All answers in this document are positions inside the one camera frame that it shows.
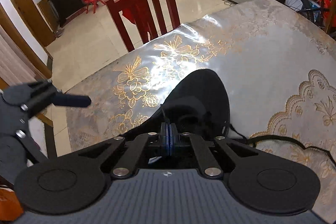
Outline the black sneaker with white swoosh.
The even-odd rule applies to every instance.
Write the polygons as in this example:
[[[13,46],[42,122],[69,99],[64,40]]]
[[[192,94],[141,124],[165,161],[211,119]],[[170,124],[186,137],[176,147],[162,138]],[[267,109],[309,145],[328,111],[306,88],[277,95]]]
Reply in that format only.
[[[227,137],[230,103],[217,73],[199,69],[187,75],[149,119],[123,136],[134,140],[140,134],[159,132],[163,122],[175,124],[179,133],[197,134],[205,140]]]

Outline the black shoelace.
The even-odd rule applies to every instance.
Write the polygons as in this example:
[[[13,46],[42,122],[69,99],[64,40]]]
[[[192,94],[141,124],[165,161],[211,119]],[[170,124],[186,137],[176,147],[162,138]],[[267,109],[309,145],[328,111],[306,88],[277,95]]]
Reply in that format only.
[[[185,159],[189,160],[190,157],[194,155],[193,150],[190,145],[190,141],[187,140],[183,136],[179,136],[178,132],[178,140],[175,144],[174,154],[172,156],[169,155],[169,122],[167,122],[167,157],[176,157],[177,160]],[[229,130],[236,131],[232,124],[230,124]],[[242,136],[240,139],[236,139],[237,142],[242,143],[243,145],[252,146],[254,148],[260,148],[262,144],[269,144],[269,145],[289,145],[292,152],[292,160],[299,162],[301,164],[306,165],[310,161],[310,154],[311,152],[323,153],[328,157],[326,161],[326,165],[335,167],[335,160],[333,155],[330,153],[329,150],[323,149],[321,147],[316,147],[313,145],[305,146],[303,143],[300,142],[298,136],[282,136],[282,135],[259,135],[252,137],[250,139]]]

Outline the small red plastic chair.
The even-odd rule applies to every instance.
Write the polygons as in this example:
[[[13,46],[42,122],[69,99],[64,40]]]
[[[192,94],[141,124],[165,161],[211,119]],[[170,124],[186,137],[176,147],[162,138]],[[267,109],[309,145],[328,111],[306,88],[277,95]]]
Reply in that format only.
[[[106,3],[103,0],[82,0],[82,2],[86,5],[86,13],[88,14],[89,6],[93,6],[93,13],[96,13],[96,9],[98,7],[98,3],[102,3],[103,5],[106,5]]]

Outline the red wooden chair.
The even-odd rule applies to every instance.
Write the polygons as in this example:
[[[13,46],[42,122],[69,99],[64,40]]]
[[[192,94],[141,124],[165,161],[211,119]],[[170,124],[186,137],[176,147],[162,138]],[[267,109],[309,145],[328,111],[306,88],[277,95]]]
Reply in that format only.
[[[158,21],[161,34],[167,34],[167,28],[160,1],[151,1],[153,3],[155,16]],[[181,25],[176,0],[165,1],[167,4],[172,28],[176,29]],[[121,36],[121,39],[129,52],[134,50],[134,45],[126,30],[125,24],[122,21],[122,16],[124,16],[127,20],[130,21],[130,23],[137,27],[141,41],[144,44],[158,37],[148,0],[108,0],[106,1],[106,6],[118,30],[118,33]]]

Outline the brown wooden chair far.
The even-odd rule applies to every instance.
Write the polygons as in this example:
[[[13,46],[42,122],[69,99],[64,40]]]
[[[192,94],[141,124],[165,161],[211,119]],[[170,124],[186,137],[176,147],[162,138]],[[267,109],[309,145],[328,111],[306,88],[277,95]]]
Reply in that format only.
[[[336,12],[336,0],[331,0],[329,7],[329,17],[327,18],[325,24],[325,32],[327,34],[331,33],[331,28],[333,27],[333,22],[335,18],[335,12]]]

